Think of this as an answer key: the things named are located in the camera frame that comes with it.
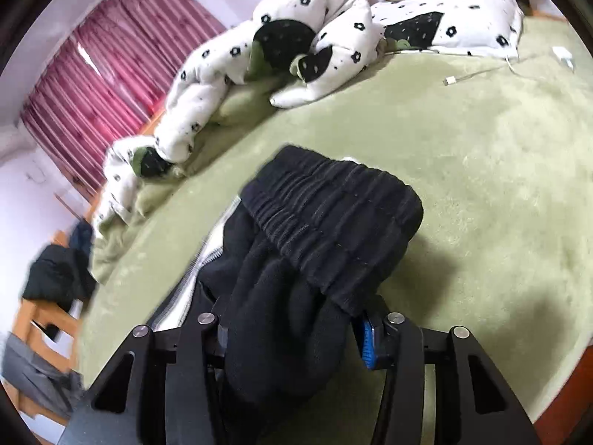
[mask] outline striped curtain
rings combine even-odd
[[[188,54],[224,27],[195,0],[104,0],[73,31],[21,117],[84,193],[103,183],[103,156],[136,134]]]

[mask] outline wooden chair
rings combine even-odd
[[[52,243],[67,246],[66,234],[59,231],[52,239]],[[65,358],[47,346],[43,341],[43,332],[35,323],[43,327],[53,324],[66,334],[72,336],[73,341],[70,357]],[[21,306],[13,325],[14,335],[62,373],[66,373],[76,367],[76,337],[78,336],[78,330],[78,320],[60,309],[57,304],[41,300],[21,300]],[[30,398],[24,396],[10,383],[5,381],[4,388],[14,408],[18,411],[25,413],[31,418],[35,418],[37,415],[43,415],[54,422],[61,423],[61,425],[67,424],[68,420],[66,418],[58,416],[47,408],[38,405]],[[38,439],[41,443],[49,443],[40,437]]]

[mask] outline green bed sheet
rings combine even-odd
[[[552,45],[573,53],[575,73]],[[85,384],[166,296],[241,186],[291,142],[413,185],[425,218],[381,294],[421,326],[467,326],[535,419],[593,329],[593,61],[552,20],[526,19],[520,54],[533,56],[515,65],[523,76],[493,59],[389,57],[246,133],[154,212],[100,286],[79,338]],[[266,443],[368,443],[382,380],[351,340],[327,388]],[[433,403],[428,387],[427,426]]]

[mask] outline black fabric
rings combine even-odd
[[[198,273],[209,295],[230,294],[222,408],[232,444],[254,443],[327,383],[351,318],[422,215],[395,176],[294,146],[243,188],[222,256]]]
[[[140,162],[140,176],[159,177],[164,175],[172,165],[163,159],[154,147],[148,147]]]
[[[296,20],[266,20],[253,37],[262,46],[266,62],[273,69],[288,70],[297,55],[309,53],[315,32]]]
[[[427,49],[437,34],[443,13],[431,11],[385,27],[385,37],[407,40],[412,47]]]
[[[88,256],[82,251],[49,244],[29,268],[23,299],[51,301],[69,312],[73,300],[88,301],[93,295],[97,282],[87,267]],[[45,330],[52,339],[54,331]]]
[[[330,65],[333,49],[331,45],[319,50],[315,55],[307,55],[298,61],[298,69],[305,83],[317,80]]]

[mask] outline pillow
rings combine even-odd
[[[523,12],[515,0],[388,0],[371,10],[386,38],[411,49],[518,57]]]

